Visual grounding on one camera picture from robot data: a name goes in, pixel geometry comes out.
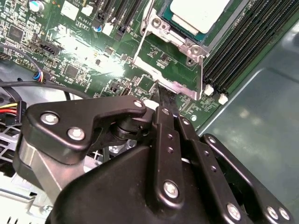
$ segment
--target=green circuit board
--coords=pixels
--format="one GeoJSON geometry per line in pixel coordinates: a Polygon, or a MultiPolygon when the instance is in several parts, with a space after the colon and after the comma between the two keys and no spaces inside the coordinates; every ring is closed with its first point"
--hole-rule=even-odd
{"type": "MultiPolygon", "coordinates": [[[[28,8],[27,0],[0,0],[0,42],[15,46],[30,55],[51,81],[81,90],[91,97],[130,94],[141,100],[151,99],[157,91],[158,84],[132,64],[133,56],[142,38],[140,25],[147,3],[147,0],[142,0],[129,29],[124,37],[117,41],[113,38],[117,27],[112,29],[110,35],[95,32],[92,22],[96,13],[87,16],[82,12],[84,5],[92,5],[93,2],[45,0],[43,12],[33,13],[28,8]],[[33,39],[53,43],[60,49],[59,55],[40,52],[31,44],[33,39]]],[[[163,0],[156,0],[154,8],[159,10],[163,4],[163,0]]],[[[294,22],[293,18],[284,26],[283,32],[276,37],[276,41],[294,22]]],[[[220,30],[217,24],[214,29],[220,30]]],[[[229,35],[229,30],[232,29],[235,29],[233,23],[211,54],[225,41],[225,35],[229,35]]],[[[261,55],[265,55],[276,41],[268,44],[268,48],[261,55]]],[[[11,56],[12,60],[20,66],[35,72],[34,66],[20,54],[11,50],[1,49],[0,51],[11,56]]],[[[177,81],[192,90],[196,88],[200,67],[187,66],[186,56],[174,45],[149,35],[142,45],[139,57],[162,71],[163,76],[168,80],[177,81]]],[[[246,72],[236,83],[239,84],[250,70],[246,72]]],[[[181,115],[190,119],[196,129],[203,125],[220,106],[216,97],[205,95],[200,101],[178,95],[177,104],[181,115]]]]}

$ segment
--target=screw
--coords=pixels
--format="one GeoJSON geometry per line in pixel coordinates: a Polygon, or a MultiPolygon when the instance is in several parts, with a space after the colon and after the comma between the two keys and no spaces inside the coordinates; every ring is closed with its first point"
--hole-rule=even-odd
{"type": "Polygon", "coordinates": [[[52,210],[53,210],[53,206],[50,206],[50,205],[45,205],[40,208],[40,212],[45,215],[49,214],[52,210]]]}
{"type": "Polygon", "coordinates": [[[167,194],[167,196],[171,198],[177,198],[178,197],[178,188],[175,184],[173,184],[170,181],[166,181],[164,183],[164,191],[167,194]]]}
{"type": "Polygon", "coordinates": [[[275,211],[272,207],[268,206],[268,207],[267,207],[267,211],[269,212],[270,216],[271,216],[273,219],[278,220],[278,214],[276,213],[276,211],[275,211]]]}
{"type": "Polygon", "coordinates": [[[151,24],[153,25],[154,28],[159,28],[160,25],[162,24],[162,21],[158,18],[154,18],[151,24]]]}
{"type": "Polygon", "coordinates": [[[241,214],[239,210],[232,203],[228,203],[226,207],[232,218],[234,218],[237,221],[241,220],[241,214]]]}
{"type": "Polygon", "coordinates": [[[184,123],[185,125],[190,124],[189,121],[188,121],[186,118],[183,118],[183,123],[184,123]]]}
{"type": "Polygon", "coordinates": [[[285,218],[286,220],[290,220],[288,213],[283,208],[279,208],[279,212],[283,218],[285,218]]]}
{"type": "Polygon", "coordinates": [[[196,115],[192,115],[191,116],[191,121],[196,121],[197,120],[197,116],[196,115]]]}
{"type": "Polygon", "coordinates": [[[214,143],[214,144],[216,143],[216,140],[211,136],[209,136],[209,140],[211,141],[211,143],[214,143]]]}
{"type": "Polygon", "coordinates": [[[162,111],[166,114],[166,115],[169,115],[169,111],[165,108],[162,109],[162,111]]]}
{"type": "Polygon", "coordinates": [[[53,113],[44,113],[41,116],[41,121],[47,125],[55,125],[59,122],[59,118],[53,113]]]}
{"type": "Polygon", "coordinates": [[[142,107],[142,103],[138,100],[134,101],[135,106],[142,107]]]}
{"type": "Polygon", "coordinates": [[[85,137],[84,131],[79,127],[72,127],[67,131],[68,136],[76,141],[81,141],[85,137]]]}

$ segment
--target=black cable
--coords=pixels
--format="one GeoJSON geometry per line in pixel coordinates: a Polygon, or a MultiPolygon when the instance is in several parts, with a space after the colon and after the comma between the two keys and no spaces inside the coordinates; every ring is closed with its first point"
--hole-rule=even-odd
{"type": "Polygon", "coordinates": [[[66,100],[71,100],[71,96],[70,96],[69,92],[64,91],[64,95],[65,95],[66,100]]]}
{"type": "Polygon", "coordinates": [[[68,87],[55,85],[55,84],[41,84],[41,83],[38,83],[38,82],[3,82],[3,83],[0,83],[0,87],[25,87],[25,86],[45,87],[45,88],[50,88],[50,89],[69,92],[69,93],[74,94],[74,95],[76,95],[78,97],[81,97],[83,99],[90,98],[87,94],[85,94],[83,92],[80,92],[78,90],[74,90],[74,89],[71,89],[71,88],[68,88],[68,87]]]}
{"type": "Polygon", "coordinates": [[[21,101],[22,97],[18,94],[16,90],[11,87],[3,87],[3,90],[12,98],[15,102],[21,101]]]}

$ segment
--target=black connector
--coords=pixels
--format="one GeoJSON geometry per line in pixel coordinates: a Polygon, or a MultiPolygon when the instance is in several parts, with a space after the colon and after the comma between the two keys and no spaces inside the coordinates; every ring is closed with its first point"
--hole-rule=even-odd
{"type": "Polygon", "coordinates": [[[11,127],[11,126],[21,126],[23,117],[25,115],[26,109],[27,109],[27,103],[25,101],[19,101],[17,102],[17,113],[16,116],[12,116],[10,114],[6,114],[5,116],[5,126],[11,127]]]}

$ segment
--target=microchip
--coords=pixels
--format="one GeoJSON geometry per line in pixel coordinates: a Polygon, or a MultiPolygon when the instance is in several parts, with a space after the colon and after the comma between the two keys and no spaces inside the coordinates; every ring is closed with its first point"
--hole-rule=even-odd
{"type": "Polygon", "coordinates": [[[112,55],[113,54],[113,50],[111,50],[110,48],[106,48],[105,49],[105,52],[109,55],[112,55]]]}
{"type": "Polygon", "coordinates": [[[19,28],[11,25],[10,29],[9,29],[9,32],[8,32],[8,37],[10,39],[12,39],[13,41],[21,42],[22,37],[23,37],[23,33],[24,32],[21,31],[19,28]]]}
{"type": "Polygon", "coordinates": [[[167,58],[168,58],[168,56],[166,54],[162,54],[162,56],[161,56],[162,61],[166,61],[167,58]]]}
{"type": "Polygon", "coordinates": [[[126,61],[126,60],[128,59],[128,55],[122,55],[122,56],[121,56],[121,59],[122,59],[123,61],[126,61]]]}
{"type": "Polygon", "coordinates": [[[76,76],[77,76],[77,74],[78,74],[78,69],[76,69],[75,67],[73,67],[72,65],[68,65],[67,66],[67,68],[66,68],[66,70],[65,70],[65,74],[68,76],[68,77],[70,77],[70,78],[72,78],[72,79],[75,79],[76,78],[76,76]]]}

